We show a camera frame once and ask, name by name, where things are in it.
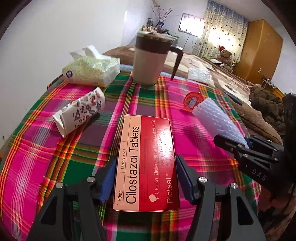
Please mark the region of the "white foam fruit net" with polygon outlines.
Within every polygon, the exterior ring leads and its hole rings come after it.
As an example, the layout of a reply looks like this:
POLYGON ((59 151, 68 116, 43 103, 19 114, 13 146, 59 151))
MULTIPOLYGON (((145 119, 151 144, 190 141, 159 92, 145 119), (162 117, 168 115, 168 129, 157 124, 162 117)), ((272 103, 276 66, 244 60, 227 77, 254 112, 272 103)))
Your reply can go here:
POLYGON ((247 149, 249 148, 245 137, 238 127, 212 99, 207 98, 202 101, 194 107, 192 113, 211 137, 222 135, 242 144, 247 149))

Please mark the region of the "red cilostazol tablets box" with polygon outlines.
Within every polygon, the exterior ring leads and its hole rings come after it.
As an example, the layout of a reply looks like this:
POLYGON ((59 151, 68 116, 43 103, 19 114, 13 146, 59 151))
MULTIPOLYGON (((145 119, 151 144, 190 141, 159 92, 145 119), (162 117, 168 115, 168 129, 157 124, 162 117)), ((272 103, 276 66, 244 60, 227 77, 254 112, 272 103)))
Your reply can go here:
POLYGON ((113 209, 161 212, 180 208, 170 121, 125 115, 118 153, 113 209))

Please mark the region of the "bed with brown blanket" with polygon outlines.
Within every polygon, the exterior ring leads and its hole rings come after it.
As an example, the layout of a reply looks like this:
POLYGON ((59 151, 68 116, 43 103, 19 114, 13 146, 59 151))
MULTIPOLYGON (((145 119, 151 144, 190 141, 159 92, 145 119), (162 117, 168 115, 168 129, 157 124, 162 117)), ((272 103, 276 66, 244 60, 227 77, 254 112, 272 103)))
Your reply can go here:
MULTIPOLYGON (((134 46, 127 45, 108 50, 103 54, 119 58, 121 64, 133 65, 134 50, 134 46)), ((176 57, 176 53, 169 52, 162 68, 163 72, 172 73, 176 57)), ((202 70, 207 69, 210 72, 209 87, 213 87, 221 92, 227 91, 242 101, 242 105, 239 105, 233 100, 230 100, 252 136, 262 136, 274 143, 283 144, 282 138, 274 127, 263 119, 261 112, 251 107, 249 94, 254 84, 228 72, 222 67, 214 65, 206 59, 202 59, 187 52, 184 52, 176 76, 186 79, 190 67, 196 67, 202 70)))

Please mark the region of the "dark brown jacket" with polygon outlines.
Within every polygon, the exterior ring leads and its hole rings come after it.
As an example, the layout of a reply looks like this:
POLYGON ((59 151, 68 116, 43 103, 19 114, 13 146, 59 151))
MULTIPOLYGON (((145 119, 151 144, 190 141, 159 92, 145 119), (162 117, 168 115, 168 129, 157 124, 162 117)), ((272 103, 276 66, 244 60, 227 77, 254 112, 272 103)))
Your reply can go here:
POLYGON ((250 89, 249 101, 251 106, 260 111, 263 119, 283 137, 286 133, 284 122, 283 102, 268 90, 254 85, 250 89))

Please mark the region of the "wooden headboard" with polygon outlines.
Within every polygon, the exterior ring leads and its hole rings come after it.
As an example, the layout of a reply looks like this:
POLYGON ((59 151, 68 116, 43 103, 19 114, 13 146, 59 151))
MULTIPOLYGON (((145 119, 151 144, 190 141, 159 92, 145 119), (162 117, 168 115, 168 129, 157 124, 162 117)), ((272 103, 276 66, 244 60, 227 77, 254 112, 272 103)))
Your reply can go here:
POLYGON ((272 94, 279 97, 281 100, 285 96, 285 94, 274 85, 271 79, 262 79, 261 88, 268 90, 272 94))

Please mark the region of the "red round jar lid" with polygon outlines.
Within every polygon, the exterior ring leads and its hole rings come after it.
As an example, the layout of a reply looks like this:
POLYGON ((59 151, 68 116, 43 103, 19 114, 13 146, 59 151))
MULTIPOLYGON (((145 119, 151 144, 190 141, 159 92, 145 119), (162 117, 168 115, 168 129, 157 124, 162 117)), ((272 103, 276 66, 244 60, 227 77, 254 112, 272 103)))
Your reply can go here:
POLYGON ((200 92, 190 92, 188 93, 183 101, 184 109, 192 112, 193 109, 204 101, 204 97, 200 92))

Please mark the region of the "colourful plaid tablecloth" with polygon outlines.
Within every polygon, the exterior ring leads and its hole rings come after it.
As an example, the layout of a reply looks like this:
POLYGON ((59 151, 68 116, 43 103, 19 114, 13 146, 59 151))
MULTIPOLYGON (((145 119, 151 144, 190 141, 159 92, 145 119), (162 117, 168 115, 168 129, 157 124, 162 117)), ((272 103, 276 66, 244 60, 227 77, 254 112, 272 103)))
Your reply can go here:
POLYGON ((56 182, 79 183, 118 153, 126 114, 169 119, 175 153, 213 183, 237 183, 251 207, 257 208, 260 186, 238 171, 237 162, 214 145, 205 128, 183 106, 189 92, 211 98, 246 135, 246 127, 222 92, 168 77, 160 77, 154 86, 140 86, 130 72, 123 71, 104 92, 103 112, 68 137, 61 137, 53 114, 91 90, 91 86, 56 79, 13 133, 1 162, 1 221, 16 240, 27 238, 36 213, 56 182))

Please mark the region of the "orange wooden wardrobe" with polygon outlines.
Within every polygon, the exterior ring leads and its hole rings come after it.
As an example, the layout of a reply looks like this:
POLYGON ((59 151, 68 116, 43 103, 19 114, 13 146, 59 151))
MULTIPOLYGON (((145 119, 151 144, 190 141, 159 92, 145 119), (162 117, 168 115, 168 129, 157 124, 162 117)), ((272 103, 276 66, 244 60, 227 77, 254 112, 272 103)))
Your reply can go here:
POLYGON ((240 61, 233 74, 253 84, 271 79, 281 54, 283 39, 265 20, 249 22, 240 61))

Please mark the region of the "brown teddy bear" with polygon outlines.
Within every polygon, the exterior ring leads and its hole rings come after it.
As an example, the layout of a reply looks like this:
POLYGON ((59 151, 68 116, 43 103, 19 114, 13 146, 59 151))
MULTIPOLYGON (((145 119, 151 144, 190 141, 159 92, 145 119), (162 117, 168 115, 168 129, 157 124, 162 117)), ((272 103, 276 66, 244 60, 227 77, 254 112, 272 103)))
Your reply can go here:
POLYGON ((223 46, 219 46, 220 54, 215 58, 221 64, 220 66, 226 69, 228 72, 232 72, 231 68, 231 56, 232 53, 226 50, 223 46))

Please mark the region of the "patterned paper cup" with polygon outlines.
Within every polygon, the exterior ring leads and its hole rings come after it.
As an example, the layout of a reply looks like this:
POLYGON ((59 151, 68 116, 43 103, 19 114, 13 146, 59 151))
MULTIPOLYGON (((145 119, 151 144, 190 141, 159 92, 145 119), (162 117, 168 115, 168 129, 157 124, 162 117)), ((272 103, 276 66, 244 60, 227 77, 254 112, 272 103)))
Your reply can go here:
POLYGON ((105 96, 100 87, 70 102, 53 115, 60 135, 65 138, 93 116, 103 111, 105 96))

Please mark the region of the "white shelf desk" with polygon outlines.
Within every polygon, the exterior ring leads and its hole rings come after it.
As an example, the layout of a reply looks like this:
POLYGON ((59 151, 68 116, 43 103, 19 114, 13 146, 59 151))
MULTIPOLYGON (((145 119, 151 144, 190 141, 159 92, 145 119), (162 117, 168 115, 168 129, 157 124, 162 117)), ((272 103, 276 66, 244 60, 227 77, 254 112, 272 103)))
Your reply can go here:
POLYGON ((170 40, 171 44, 174 46, 178 44, 178 39, 179 39, 178 37, 170 35, 167 32, 164 32, 164 30, 157 31, 157 28, 155 26, 149 26, 149 27, 143 26, 138 33, 141 35, 152 35, 157 39, 163 38, 166 40, 170 40))

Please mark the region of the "patterned window curtain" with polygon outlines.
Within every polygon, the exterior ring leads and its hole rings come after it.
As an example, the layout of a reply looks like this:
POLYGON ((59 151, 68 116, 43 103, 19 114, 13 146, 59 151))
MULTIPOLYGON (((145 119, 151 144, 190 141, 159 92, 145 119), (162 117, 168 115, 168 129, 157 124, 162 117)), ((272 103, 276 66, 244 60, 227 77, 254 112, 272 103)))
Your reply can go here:
POLYGON ((204 14, 201 36, 197 38, 192 54, 215 58, 220 47, 232 53, 231 64, 240 61, 249 20, 224 5, 209 1, 204 14))

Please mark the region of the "beige brown lidded mug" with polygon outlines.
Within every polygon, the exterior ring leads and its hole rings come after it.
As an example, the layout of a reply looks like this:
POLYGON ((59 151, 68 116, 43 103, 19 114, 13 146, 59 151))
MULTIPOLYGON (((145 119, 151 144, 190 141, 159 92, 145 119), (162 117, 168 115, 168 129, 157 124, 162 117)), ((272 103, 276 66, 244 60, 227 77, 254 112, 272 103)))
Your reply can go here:
POLYGON ((170 40, 137 33, 133 60, 132 79, 141 85, 155 85, 169 52, 177 54, 171 80, 174 79, 183 57, 183 49, 173 46, 170 40))

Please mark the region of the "yellow tissue pack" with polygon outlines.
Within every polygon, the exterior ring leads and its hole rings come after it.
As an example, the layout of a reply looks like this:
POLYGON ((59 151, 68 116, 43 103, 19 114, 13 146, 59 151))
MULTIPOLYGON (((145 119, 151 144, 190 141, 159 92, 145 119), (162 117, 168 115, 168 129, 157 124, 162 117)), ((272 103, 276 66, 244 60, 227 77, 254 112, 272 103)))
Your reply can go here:
POLYGON ((93 45, 70 55, 73 61, 62 69, 68 83, 106 88, 120 73, 120 59, 99 54, 93 45))

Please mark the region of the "vase with dry branches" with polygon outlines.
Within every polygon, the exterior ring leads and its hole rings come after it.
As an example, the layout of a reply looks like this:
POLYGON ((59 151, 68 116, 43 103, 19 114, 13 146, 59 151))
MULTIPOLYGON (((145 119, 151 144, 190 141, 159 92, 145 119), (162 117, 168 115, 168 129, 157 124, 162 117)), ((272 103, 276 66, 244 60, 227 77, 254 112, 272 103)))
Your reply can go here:
POLYGON ((161 8, 160 6, 158 6, 158 7, 152 6, 151 8, 152 8, 152 12, 157 20, 156 27, 158 29, 161 29, 164 26, 166 18, 169 15, 171 15, 171 13, 174 11, 174 9, 172 9, 172 8, 165 9, 165 8, 161 8))

